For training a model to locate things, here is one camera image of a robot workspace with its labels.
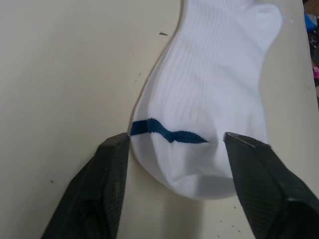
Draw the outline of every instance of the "white surface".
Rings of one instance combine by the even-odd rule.
[[[131,146],[148,173],[175,193],[228,198],[236,190],[224,135],[267,143],[259,80],[283,19],[273,4],[250,0],[187,0],[182,11],[136,106]],[[152,133],[136,135],[141,120]],[[170,134],[161,135],[156,123]],[[176,137],[181,131],[197,143]]]
[[[261,79],[269,141],[319,196],[319,114],[302,1],[276,2],[284,25]],[[0,1],[0,238],[39,238],[98,144],[126,131],[179,4]],[[130,158],[119,239],[217,236],[253,238],[236,198],[181,198]]]

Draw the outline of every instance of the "blue stripe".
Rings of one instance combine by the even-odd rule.
[[[208,143],[205,139],[203,139],[196,133],[188,131],[171,132],[164,128],[164,126],[156,119],[148,119],[133,122],[131,135],[143,133],[159,133],[170,143],[174,141],[180,143]]]

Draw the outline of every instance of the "white table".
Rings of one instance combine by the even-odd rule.
[[[261,79],[269,142],[319,196],[319,113],[302,1],[271,2],[284,25]],[[0,238],[39,238],[99,143],[127,130],[179,10],[179,0],[0,2]],[[130,158],[118,239],[149,238],[253,235],[237,198],[184,199]]]

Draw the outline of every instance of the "sock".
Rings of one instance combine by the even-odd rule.
[[[282,17],[253,0],[186,0],[182,21],[134,112],[142,166],[192,199],[235,194],[224,133],[267,142],[259,78]]]

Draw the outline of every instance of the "white sock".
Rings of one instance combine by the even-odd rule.
[[[223,136],[267,141],[259,78],[281,25],[270,4],[185,1],[134,114],[132,147],[151,175],[193,199],[235,194]]]

